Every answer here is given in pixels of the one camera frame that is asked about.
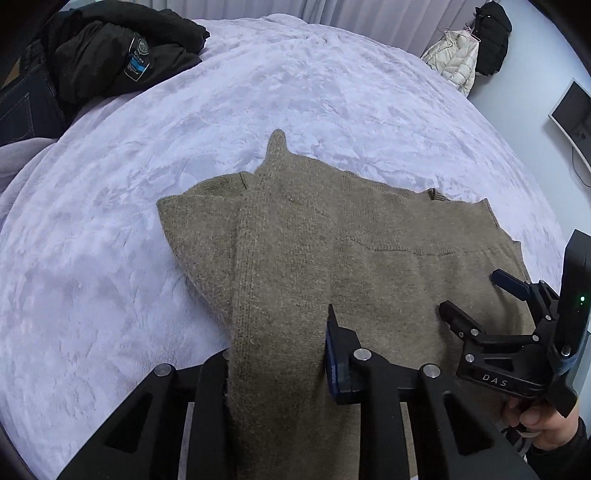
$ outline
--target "white curtain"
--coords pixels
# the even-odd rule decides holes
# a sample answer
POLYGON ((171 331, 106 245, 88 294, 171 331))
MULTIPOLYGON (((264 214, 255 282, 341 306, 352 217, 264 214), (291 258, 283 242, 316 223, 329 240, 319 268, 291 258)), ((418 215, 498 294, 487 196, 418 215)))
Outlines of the white curtain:
POLYGON ((259 18, 282 13, 365 35, 420 56, 443 35, 474 20, 486 0, 126 0, 193 20, 259 18))

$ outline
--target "denim pocket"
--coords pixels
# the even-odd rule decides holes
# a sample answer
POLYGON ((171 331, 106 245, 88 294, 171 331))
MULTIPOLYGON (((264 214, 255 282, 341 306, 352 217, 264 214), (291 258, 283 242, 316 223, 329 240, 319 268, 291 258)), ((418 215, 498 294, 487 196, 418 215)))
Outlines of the denim pocket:
POLYGON ((0 145, 26 140, 34 136, 29 92, 20 97, 0 116, 0 145))

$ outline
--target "black jacket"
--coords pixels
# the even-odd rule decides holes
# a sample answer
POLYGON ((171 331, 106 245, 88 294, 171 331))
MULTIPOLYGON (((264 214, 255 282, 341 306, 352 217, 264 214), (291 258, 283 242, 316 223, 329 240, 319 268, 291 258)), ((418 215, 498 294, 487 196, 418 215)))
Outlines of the black jacket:
POLYGON ((476 71, 492 75, 503 65, 513 27, 505 9, 496 2, 488 2, 476 9, 474 35, 480 38, 476 71))
POLYGON ((102 0, 58 13, 41 41, 64 113, 148 89, 197 65, 209 33, 172 10, 102 0))
POLYGON ((591 440, 585 423, 579 419, 579 430, 568 444, 544 452, 532 447, 526 455, 540 480, 588 480, 591 478, 591 440))

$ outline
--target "das logo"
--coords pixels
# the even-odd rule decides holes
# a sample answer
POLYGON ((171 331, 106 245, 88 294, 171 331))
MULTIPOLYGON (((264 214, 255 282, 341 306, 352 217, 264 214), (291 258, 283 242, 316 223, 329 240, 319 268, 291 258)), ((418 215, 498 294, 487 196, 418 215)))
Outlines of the das logo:
POLYGON ((489 374, 484 374, 484 377, 482 377, 482 379, 485 382, 493 383, 495 385, 498 385, 499 387, 506 387, 507 386, 507 380, 499 380, 497 377, 493 377, 491 379, 491 376, 489 374))

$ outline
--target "human hand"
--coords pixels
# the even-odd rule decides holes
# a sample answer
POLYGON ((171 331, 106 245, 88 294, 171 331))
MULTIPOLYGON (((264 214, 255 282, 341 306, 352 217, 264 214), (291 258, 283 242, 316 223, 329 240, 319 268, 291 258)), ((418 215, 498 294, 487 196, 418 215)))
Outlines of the human hand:
POLYGON ((534 446, 547 452, 570 442, 579 429, 579 402, 567 418, 564 418, 548 402, 533 405, 521 413, 519 399, 510 397, 502 411, 502 417, 512 427, 522 423, 531 432, 541 432, 534 438, 534 446))

